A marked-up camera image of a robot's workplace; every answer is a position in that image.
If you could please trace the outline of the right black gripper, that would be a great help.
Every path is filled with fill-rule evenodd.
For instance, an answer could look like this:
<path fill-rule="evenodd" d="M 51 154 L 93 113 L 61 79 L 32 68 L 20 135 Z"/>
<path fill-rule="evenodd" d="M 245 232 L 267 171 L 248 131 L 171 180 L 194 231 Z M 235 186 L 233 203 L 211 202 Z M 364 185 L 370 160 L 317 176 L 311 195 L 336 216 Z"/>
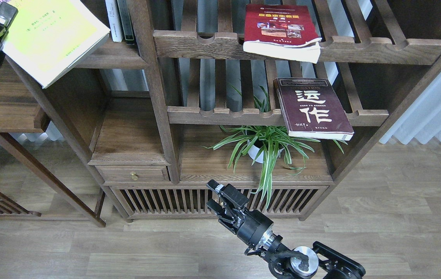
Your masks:
<path fill-rule="evenodd" d="M 232 185 L 222 185 L 211 179 L 206 186 L 223 205 L 209 199 L 207 207 L 218 217 L 220 224 L 235 234 L 250 249 L 269 249 L 275 240 L 273 221 L 259 210 L 247 210 L 249 199 Z"/>

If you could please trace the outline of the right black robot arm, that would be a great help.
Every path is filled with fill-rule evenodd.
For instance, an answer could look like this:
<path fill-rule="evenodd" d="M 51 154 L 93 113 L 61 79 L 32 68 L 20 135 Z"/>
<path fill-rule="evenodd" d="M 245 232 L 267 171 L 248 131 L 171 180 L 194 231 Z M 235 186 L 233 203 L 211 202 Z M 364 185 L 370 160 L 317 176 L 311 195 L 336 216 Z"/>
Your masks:
<path fill-rule="evenodd" d="M 220 224 L 246 245 L 245 255 L 257 255 L 268 263 L 271 274 L 278 279 L 310 279 L 322 268 L 327 279 L 360 279 L 366 271 L 351 258 L 316 241 L 312 248 L 299 246 L 289 249 L 282 237 L 272 233 L 273 221 L 259 210 L 248 210 L 248 198 L 232 185 L 215 180 L 207 183 L 218 194 L 222 205 L 210 199 L 207 202 Z"/>

